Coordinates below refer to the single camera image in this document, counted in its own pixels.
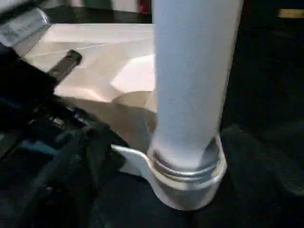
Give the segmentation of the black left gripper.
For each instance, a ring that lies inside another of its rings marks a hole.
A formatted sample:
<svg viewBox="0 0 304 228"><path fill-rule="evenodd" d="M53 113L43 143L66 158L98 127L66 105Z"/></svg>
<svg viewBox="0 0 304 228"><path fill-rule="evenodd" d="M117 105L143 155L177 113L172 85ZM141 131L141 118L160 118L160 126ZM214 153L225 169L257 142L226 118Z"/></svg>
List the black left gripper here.
<svg viewBox="0 0 304 228"><path fill-rule="evenodd" d="M55 88L81 63L69 50L47 72L31 65L10 47L0 48L0 130L20 129L51 98Z"/></svg>

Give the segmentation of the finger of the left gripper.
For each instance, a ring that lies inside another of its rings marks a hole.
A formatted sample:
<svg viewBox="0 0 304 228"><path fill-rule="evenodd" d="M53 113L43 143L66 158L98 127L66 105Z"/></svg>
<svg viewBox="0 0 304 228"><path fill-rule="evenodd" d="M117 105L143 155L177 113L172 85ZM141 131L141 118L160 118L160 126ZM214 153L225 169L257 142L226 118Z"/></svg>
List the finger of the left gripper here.
<svg viewBox="0 0 304 228"><path fill-rule="evenodd" d="M118 171L125 158L112 148L127 142L108 124L93 122L82 128L85 138L85 161L90 171Z"/></svg>

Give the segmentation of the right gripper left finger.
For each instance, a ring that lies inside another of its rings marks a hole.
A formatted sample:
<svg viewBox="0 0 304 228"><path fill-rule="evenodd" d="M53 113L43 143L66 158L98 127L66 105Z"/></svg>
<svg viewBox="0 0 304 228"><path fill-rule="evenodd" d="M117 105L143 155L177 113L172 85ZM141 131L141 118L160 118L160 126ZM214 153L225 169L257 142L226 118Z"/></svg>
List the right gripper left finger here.
<svg viewBox="0 0 304 228"><path fill-rule="evenodd" d="M77 134L54 154L24 147L0 161L3 228L86 228L97 186L90 168L91 134Z"/></svg>

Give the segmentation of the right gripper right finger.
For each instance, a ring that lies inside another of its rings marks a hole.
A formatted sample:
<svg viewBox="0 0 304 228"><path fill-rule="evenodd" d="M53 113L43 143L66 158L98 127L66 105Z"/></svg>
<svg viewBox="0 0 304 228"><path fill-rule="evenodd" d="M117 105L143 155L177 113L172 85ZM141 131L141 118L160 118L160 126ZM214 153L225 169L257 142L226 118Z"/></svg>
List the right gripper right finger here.
<svg viewBox="0 0 304 228"><path fill-rule="evenodd" d="M302 228L304 172L283 152L236 126L221 140L241 228Z"/></svg>

